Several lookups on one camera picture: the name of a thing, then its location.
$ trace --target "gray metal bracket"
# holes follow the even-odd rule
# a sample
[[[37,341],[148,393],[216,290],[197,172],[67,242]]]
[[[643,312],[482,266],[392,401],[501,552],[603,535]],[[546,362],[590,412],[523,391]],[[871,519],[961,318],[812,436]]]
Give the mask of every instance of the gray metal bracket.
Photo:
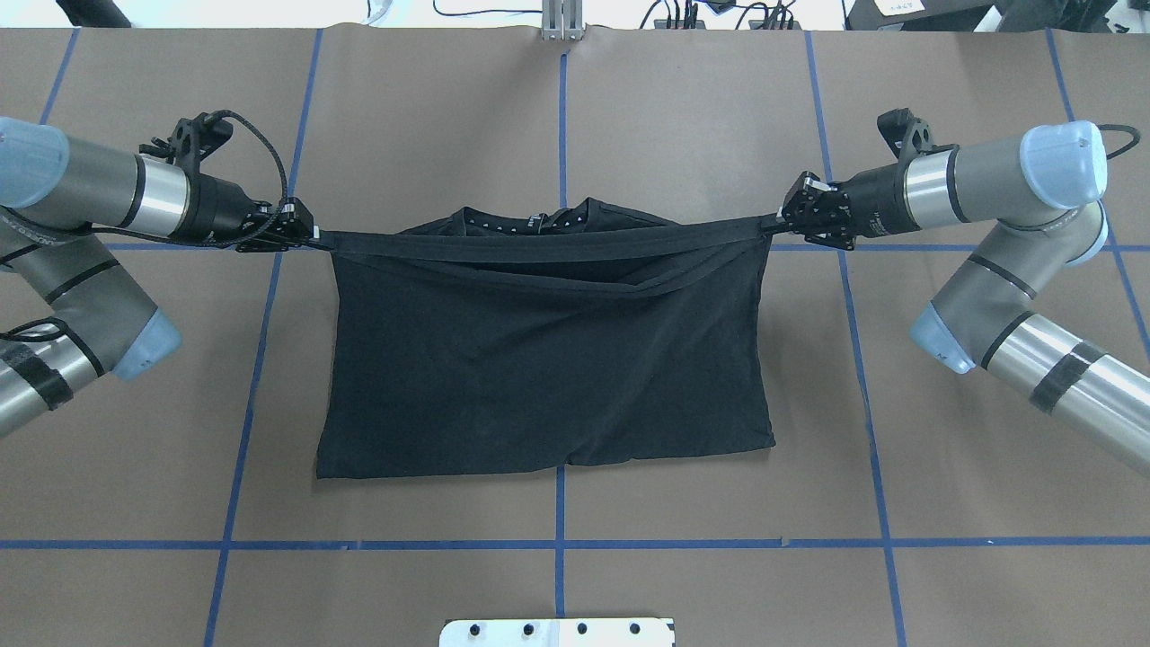
[[[582,40],[583,0],[543,0],[543,39]]]

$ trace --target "dark cloth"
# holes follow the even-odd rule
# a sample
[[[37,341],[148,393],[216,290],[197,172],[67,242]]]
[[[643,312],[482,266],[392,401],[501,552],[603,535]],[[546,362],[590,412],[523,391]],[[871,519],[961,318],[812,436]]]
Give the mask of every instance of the dark cloth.
[[[325,232],[339,323],[316,476],[774,446],[757,341],[768,224],[588,199],[528,219],[463,208],[398,234]]]

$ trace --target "black band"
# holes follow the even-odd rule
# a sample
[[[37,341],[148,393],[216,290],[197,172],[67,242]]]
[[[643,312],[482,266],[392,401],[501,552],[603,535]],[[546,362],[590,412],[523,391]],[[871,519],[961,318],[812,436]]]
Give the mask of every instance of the black band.
[[[97,274],[99,274],[99,272],[101,272],[101,271],[103,271],[106,269],[112,269],[113,267],[116,267],[118,264],[120,264],[118,260],[116,260],[116,259],[109,259],[109,260],[106,260],[106,261],[101,262],[100,264],[94,265],[94,267],[89,267],[84,271],[80,271],[79,274],[77,274],[77,275],[72,276],[71,278],[69,278],[69,279],[64,280],[63,283],[61,283],[55,290],[52,290],[51,292],[48,292],[44,296],[44,300],[48,301],[48,305],[52,305],[53,301],[55,301],[57,298],[62,296],[64,294],[64,292],[67,292],[68,290],[75,287],[76,285],[79,285],[80,283],[83,283],[84,280],[87,280],[92,276],[95,276]]]
[[[987,349],[987,354],[982,356],[982,362],[979,363],[979,367],[982,367],[983,369],[989,368],[990,359],[994,357],[996,353],[998,353],[998,347],[1003,346],[1003,342],[1006,341],[1006,338],[1011,337],[1011,334],[1013,334],[1014,331],[1017,331],[1018,328],[1022,325],[1022,322],[1029,318],[1033,314],[1034,314],[1033,311],[1026,310],[1022,314],[1015,316],[1014,319],[1011,321],[1005,329],[1003,329],[1003,332],[998,334],[998,338],[996,338],[995,342],[990,345],[990,348]]]
[[[48,367],[26,345],[13,344],[0,351],[0,361],[12,368],[55,411],[72,399],[71,387],[59,371]]]
[[[1106,356],[1106,352],[1082,341],[1075,346],[1067,355],[1055,364],[1055,368],[1046,373],[1046,377],[1034,387],[1030,394],[1030,405],[1038,408],[1043,414],[1050,414],[1055,406],[1061,400],[1071,387],[1078,384],[1086,375],[1087,370]]]
[[[20,257],[20,256],[22,256],[22,255],[24,255],[26,253],[32,253],[32,252],[34,252],[38,248],[40,248],[40,245],[31,244],[31,245],[28,245],[26,247],[20,247],[18,249],[16,249],[16,251],[14,251],[12,253],[7,253],[7,254],[3,254],[3,255],[0,255],[0,264],[8,264],[9,262],[16,260],[17,257]]]
[[[986,257],[983,257],[983,256],[981,256],[979,254],[971,254],[971,257],[968,257],[966,260],[969,260],[971,262],[973,262],[975,264],[981,264],[982,267],[986,267],[987,269],[989,269],[989,270],[994,271],[995,274],[1002,276],[1003,278],[1006,279],[1006,282],[1011,283],[1012,285],[1014,285],[1019,290],[1022,290],[1023,292],[1026,292],[1026,295],[1030,296],[1032,300],[1034,299],[1034,296],[1038,295],[1038,292],[1035,292],[1034,287],[1032,287],[1029,283],[1027,283],[1026,280],[1019,278],[1011,270],[1006,269],[1005,267],[998,264],[997,262],[995,262],[992,260],[988,260],[988,259],[986,259]]]
[[[954,187],[954,157],[958,156],[958,146],[946,157],[946,194],[950,195],[950,208],[954,211],[954,217],[963,222],[969,222],[963,213],[961,205],[958,203],[958,190]]]
[[[87,342],[80,339],[80,337],[76,334],[76,331],[68,329],[68,331],[66,331],[64,334],[68,336],[68,339],[71,340],[74,345],[76,345],[76,348],[78,348],[80,353],[84,354],[84,357],[87,359],[87,362],[92,365],[92,369],[95,370],[97,378],[107,373],[107,371],[103,369],[103,363],[100,362],[100,359],[97,357],[94,353],[92,353],[92,347],[87,346]]]
[[[128,229],[128,225],[136,219],[136,214],[140,210],[140,202],[144,201],[145,182],[147,182],[147,174],[144,168],[144,157],[136,155],[136,193],[132,194],[132,205],[128,207],[128,215],[118,224],[121,229]]]

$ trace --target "garment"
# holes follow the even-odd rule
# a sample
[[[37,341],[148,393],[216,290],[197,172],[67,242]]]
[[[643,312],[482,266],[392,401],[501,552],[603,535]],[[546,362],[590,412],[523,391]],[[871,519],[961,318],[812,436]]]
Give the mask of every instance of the garment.
[[[529,472],[772,447],[757,319],[773,219],[588,199],[325,232],[339,323],[319,478]]]

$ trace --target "paper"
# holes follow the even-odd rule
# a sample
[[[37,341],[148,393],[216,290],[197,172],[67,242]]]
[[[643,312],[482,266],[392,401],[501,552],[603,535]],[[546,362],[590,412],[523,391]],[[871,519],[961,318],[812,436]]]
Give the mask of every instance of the paper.
[[[922,0],[874,0],[874,3],[879,7],[879,13],[884,16],[900,16],[926,10]]]

